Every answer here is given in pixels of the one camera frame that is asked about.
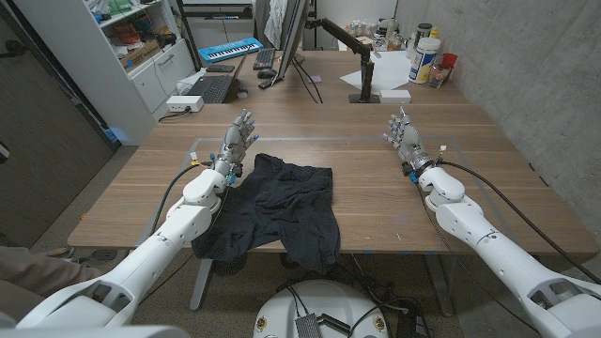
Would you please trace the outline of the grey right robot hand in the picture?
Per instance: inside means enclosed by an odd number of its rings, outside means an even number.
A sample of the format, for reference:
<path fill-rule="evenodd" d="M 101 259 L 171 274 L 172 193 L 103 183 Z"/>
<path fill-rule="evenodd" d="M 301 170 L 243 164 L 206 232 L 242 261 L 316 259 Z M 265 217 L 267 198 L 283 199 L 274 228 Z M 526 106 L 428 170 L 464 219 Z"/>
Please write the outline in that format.
<path fill-rule="evenodd" d="M 403 175 L 419 178 L 432 167 L 434 161 L 428 156 L 423 140 L 411 124 L 403 105 L 400 106 L 398 115 L 391 115 L 388 126 L 390 132 L 384 132 L 382 137 L 397 152 L 402 162 Z"/>

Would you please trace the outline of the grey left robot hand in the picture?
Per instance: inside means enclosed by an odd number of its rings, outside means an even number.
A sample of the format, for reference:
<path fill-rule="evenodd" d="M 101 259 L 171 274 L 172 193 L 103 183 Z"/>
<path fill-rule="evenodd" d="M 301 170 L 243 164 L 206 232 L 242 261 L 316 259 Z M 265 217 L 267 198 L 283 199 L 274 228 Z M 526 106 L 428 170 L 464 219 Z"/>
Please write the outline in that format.
<path fill-rule="evenodd" d="M 214 160 L 213 169 L 224 177 L 241 176 L 240 167 L 246 150 L 258 139 L 253 135 L 255 129 L 252 113 L 242 109 L 232 125 L 226 130 L 219 153 Z"/>

